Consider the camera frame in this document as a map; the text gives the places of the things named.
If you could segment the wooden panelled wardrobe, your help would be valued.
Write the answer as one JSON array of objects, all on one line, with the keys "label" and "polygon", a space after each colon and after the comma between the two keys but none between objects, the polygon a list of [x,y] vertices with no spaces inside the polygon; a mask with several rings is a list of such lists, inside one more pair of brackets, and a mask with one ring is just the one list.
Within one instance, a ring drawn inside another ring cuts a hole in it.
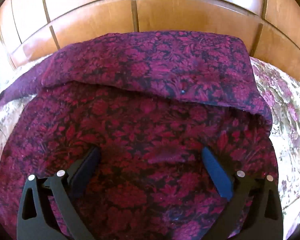
[{"label": "wooden panelled wardrobe", "polygon": [[240,38],[300,81],[296,0],[4,0],[0,42],[12,68],[107,33],[193,30]]}]

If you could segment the maroon floral knit sweater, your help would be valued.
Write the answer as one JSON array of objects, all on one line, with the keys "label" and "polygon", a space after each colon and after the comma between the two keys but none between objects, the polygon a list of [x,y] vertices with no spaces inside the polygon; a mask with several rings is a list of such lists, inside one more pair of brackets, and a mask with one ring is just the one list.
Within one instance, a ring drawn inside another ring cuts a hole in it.
[{"label": "maroon floral knit sweater", "polygon": [[0,160],[0,222],[16,236],[29,174],[101,163],[73,205],[99,239],[200,239],[226,205],[203,166],[278,177],[272,114],[237,37],[195,31],[107,34],[44,59],[0,94],[32,95]]}]

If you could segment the floral quilted bedspread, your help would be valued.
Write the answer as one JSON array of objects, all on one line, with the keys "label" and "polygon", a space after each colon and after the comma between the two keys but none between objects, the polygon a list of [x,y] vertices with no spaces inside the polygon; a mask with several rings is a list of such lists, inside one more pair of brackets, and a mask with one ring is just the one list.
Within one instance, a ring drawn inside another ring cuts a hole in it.
[{"label": "floral quilted bedspread", "polygon": [[[283,237],[300,225],[300,82],[279,68],[252,57],[257,87],[270,107],[270,139],[279,167],[279,194],[283,212]],[[0,106],[0,159],[25,106],[34,95],[22,96]]]}]

